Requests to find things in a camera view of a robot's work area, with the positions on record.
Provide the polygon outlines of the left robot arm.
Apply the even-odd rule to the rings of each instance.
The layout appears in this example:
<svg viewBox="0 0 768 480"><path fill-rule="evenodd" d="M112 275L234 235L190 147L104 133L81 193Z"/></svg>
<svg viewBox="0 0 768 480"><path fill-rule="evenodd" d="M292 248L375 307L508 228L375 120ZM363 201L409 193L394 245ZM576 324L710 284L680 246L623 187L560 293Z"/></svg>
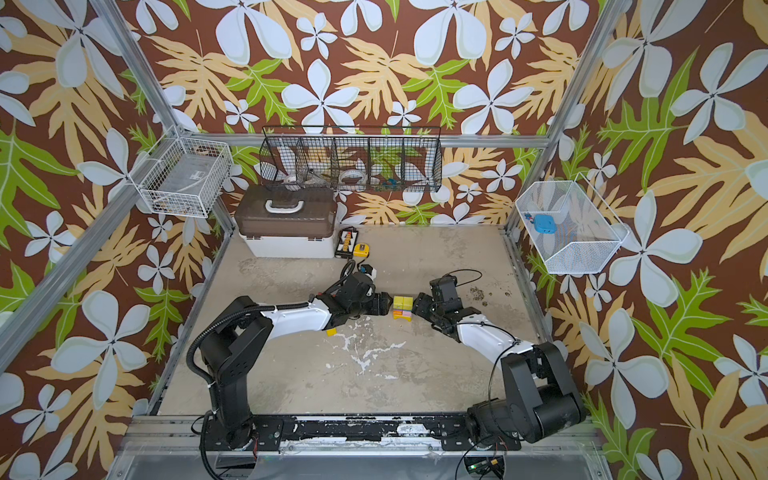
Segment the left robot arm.
<svg viewBox="0 0 768 480"><path fill-rule="evenodd" d="M186 365L206 384L211 401L204 419L215 424L227 447L240 449L254 437L247 376L270 340L308 331L327 331L360 316L385 316L394 297L371 277L355 272L298 303L260 304L248 296L233 300L195 337Z"/></svg>

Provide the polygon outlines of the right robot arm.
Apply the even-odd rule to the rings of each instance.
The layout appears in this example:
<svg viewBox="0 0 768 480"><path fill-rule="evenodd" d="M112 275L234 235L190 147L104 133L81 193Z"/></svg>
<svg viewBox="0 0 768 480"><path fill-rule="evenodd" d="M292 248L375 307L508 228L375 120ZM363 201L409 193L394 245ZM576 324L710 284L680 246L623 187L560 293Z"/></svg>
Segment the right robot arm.
<svg viewBox="0 0 768 480"><path fill-rule="evenodd" d="M466 412L474 444L503 442L518 450L523 441L536 443L586 419L587 409L557 346L524 341L464 306L452 274L432 280L430 288L429 294L418 295L412 313L483 355L503 380L504 398L494 398L488 385L486 399Z"/></svg>

